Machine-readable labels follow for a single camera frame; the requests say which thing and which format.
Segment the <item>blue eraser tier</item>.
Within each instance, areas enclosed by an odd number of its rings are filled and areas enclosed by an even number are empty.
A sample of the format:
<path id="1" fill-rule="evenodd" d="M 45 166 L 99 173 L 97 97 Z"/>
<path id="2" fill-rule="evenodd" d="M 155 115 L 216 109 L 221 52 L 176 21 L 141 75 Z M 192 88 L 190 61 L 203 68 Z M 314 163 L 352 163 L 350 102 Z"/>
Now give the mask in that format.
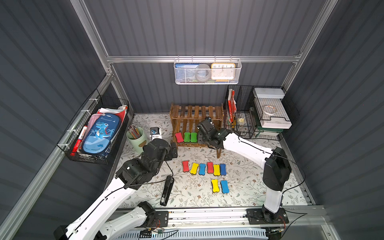
<path id="1" fill-rule="evenodd" d="M 199 164 L 199 175 L 204 176 L 206 174 L 206 164 Z"/>

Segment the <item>blue eraser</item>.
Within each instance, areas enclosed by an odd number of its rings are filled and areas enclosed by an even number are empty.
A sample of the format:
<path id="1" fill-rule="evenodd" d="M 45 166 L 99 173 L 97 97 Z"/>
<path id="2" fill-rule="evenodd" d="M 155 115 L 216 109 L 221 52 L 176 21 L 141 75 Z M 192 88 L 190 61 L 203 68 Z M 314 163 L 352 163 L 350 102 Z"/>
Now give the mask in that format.
<path id="1" fill-rule="evenodd" d="M 227 168 L 225 164 L 220 164 L 220 175 L 226 176 L 227 175 Z"/>
<path id="2" fill-rule="evenodd" d="M 223 194 L 228 194 L 230 192 L 228 181 L 222 180 L 221 181 L 221 187 L 222 187 L 222 193 Z"/>

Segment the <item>yellow eraser tier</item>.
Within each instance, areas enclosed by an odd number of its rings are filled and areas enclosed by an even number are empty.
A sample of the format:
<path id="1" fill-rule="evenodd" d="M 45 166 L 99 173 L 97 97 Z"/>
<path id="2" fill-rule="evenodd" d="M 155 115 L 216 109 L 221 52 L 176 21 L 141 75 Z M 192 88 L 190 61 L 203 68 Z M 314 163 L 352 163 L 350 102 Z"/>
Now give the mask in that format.
<path id="1" fill-rule="evenodd" d="M 199 168 L 199 164 L 197 164 L 197 163 L 193 163 L 193 164 L 192 164 L 192 168 L 191 168 L 191 170 L 190 170 L 190 173 L 191 173 L 192 175 L 196 175 L 197 172 L 198 172 L 198 168 Z"/>
<path id="2" fill-rule="evenodd" d="M 212 191 L 213 191 L 213 193 L 220 192 L 219 181 L 217 179 L 213 179 L 213 180 L 211 180 L 211 183 L 212 183 Z"/>

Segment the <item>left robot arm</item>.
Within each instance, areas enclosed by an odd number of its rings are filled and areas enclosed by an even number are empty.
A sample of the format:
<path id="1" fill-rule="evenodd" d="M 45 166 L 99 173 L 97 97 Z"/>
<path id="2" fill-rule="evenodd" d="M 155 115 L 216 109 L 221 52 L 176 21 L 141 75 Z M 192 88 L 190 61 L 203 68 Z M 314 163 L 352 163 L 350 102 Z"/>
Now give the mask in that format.
<path id="1" fill-rule="evenodd" d="M 126 161 L 95 202 L 75 221 L 54 231 L 56 240 L 112 240 L 125 231 L 159 224 L 156 210 L 146 201 L 110 220 L 116 209 L 141 186 L 152 184 L 163 163 L 178 157 L 174 142 L 154 139 L 139 157 Z"/>

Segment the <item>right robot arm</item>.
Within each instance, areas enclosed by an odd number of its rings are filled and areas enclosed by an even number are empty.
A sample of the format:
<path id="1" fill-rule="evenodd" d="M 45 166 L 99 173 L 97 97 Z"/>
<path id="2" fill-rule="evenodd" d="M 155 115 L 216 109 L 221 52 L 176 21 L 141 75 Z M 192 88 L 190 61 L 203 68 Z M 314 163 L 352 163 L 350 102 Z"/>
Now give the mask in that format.
<path id="1" fill-rule="evenodd" d="M 292 172 L 285 151 L 278 147 L 270 149 L 259 146 L 226 128 L 217 130 L 210 117 L 198 123 L 197 129 L 208 147 L 239 154 L 263 170 L 263 183 L 267 191 L 262 209 L 264 215 L 276 215 L 282 206 L 285 183 Z"/>

